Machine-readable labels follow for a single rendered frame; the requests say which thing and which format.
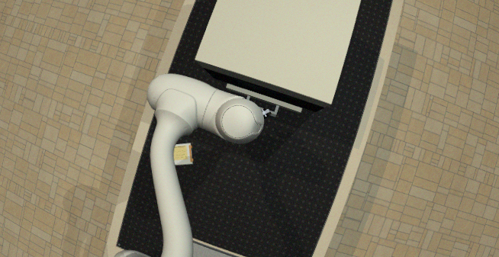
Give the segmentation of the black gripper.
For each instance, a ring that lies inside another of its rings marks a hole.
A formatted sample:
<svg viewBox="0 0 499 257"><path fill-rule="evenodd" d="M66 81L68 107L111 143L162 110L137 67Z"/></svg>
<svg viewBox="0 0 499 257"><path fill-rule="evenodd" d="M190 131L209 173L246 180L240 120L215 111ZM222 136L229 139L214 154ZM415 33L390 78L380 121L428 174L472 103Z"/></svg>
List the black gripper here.
<svg viewBox="0 0 499 257"><path fill-rule="evenodd" d="M264 119L266 119L269 115L271 115L271 112L268 109L268 107L265 107L264 109L262 109L262 113L263 113Z"/></svg>

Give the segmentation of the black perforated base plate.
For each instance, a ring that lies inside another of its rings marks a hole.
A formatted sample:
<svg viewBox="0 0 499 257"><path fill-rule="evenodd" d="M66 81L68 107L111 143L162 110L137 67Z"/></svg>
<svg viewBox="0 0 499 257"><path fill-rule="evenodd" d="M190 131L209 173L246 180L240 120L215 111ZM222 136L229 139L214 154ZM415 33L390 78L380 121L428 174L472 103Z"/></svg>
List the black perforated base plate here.
<svg viewBox="0 0 499 257"><path fill-rule="evenodd" d="M365 110L393 0L361 0L332 104L315 113L278 108L260 135L237 144L200 127L193 164L175 165L192 237L246 257L312 257ZM195 0L168 74L244 97L195 60L217 0ZM150 164L150 124L117 247L161 257L163 229Z"/></svg>

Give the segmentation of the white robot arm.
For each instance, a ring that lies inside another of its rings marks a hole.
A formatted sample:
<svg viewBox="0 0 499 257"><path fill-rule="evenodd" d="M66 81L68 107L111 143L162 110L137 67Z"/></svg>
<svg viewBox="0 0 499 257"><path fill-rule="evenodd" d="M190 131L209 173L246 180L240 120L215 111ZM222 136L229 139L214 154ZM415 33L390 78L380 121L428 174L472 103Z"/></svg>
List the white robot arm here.
<svg viewBox="0 0 499 257"><path fill-rule="evenodd" d="M161 257L193 257L192 229L174 162L176 143L198 127L232 143L249 143L261 134L264 116L244 97L172 73L150 83L147 100L157 122L150 164L163 229Z"/></svg>

